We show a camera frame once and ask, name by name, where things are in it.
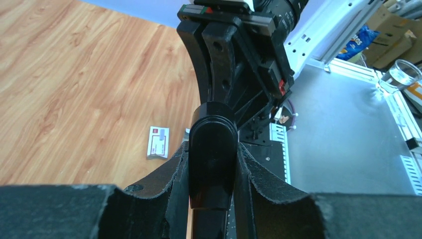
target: glass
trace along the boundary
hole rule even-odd
[[[422,72],[414,64],[397,60],[388,72],[378,81],[377,89],[392,94],[406,89],[413,83],[422,80]]]

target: silver metal surface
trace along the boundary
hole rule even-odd
[[[292,87],[301,115],[288,133],[293,186],[306,192],[414,194],[411,156],[386,101],[369,81],[306,66]]]

